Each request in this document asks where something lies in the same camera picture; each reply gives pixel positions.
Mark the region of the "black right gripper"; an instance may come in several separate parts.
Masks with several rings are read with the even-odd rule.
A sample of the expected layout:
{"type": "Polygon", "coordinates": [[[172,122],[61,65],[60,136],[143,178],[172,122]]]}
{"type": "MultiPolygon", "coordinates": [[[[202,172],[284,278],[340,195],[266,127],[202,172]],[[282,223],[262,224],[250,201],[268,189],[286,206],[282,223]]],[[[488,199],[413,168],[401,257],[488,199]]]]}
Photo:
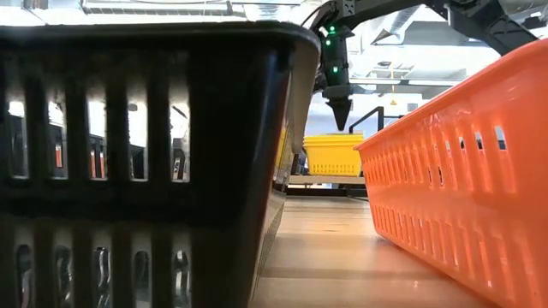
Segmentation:
{"type": "Polygon", "coordinates": [[[348,77],[347,53],[323,50],[320,68],[321,75],[324,77],[322,96],[329,99],[327,105],[333,111],[337,129],[343,130],[352,107],[352,100],[349,99],[352,94],[352,86],[348,77]]]}

